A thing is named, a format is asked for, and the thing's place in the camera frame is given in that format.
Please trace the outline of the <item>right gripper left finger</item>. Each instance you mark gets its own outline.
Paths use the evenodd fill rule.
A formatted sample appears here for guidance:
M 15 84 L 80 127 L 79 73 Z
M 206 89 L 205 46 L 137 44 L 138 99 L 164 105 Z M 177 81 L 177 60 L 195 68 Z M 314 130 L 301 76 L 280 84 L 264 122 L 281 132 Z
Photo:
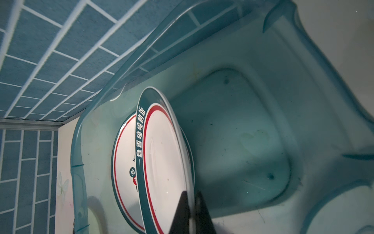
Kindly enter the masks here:
M 186 191 L 181 193 L 169 234 L 189 234 L 190 208 Z

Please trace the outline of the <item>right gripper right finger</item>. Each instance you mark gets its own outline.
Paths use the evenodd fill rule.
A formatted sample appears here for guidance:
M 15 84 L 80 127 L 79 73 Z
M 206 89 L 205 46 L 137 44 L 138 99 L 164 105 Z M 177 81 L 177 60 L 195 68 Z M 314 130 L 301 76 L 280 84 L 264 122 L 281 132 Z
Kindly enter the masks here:
M 205 200 L 200 191 L 195 196 L 195 223 L 197 234 L 216 234 Z

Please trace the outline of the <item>green rim plate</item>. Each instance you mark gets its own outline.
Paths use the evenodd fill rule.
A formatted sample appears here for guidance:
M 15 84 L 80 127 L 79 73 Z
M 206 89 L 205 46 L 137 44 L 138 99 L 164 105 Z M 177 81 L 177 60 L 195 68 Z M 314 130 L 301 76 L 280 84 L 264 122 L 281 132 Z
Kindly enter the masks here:
M 194 175 L 188 148 L 166 96 L 155 87 L 141 93 L 136 108 L 135 163 L 139 203 L 147 234 L 167 234 L 182 195 L 187 232 L 194 233 Z

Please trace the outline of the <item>white plate red characters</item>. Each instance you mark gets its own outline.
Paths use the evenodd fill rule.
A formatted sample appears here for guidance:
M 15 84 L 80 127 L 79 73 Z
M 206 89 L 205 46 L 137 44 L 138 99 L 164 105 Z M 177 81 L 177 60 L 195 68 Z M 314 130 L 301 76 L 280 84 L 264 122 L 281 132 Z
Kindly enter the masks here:
M 136 113 L 130 114 L 116 136 L 111 159 L 111 180 L 122 216 L 132 230 L 144 234 L 136 180 L 135 117 Z

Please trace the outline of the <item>teal translucent plastic bin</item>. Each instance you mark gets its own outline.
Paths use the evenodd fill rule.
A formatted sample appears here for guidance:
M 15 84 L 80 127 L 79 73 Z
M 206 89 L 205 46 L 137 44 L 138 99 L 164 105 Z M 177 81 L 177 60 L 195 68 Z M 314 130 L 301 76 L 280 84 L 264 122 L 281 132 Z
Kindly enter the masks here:
M 117 205 L 111 159 L 150 86 L 175 113 L 194 198 L 202 193 L 217 234 L 373 233 L 374 119 L 309 38 L 297 6 L 183 1 L 77 123 L 73 234 L 137 233 Z

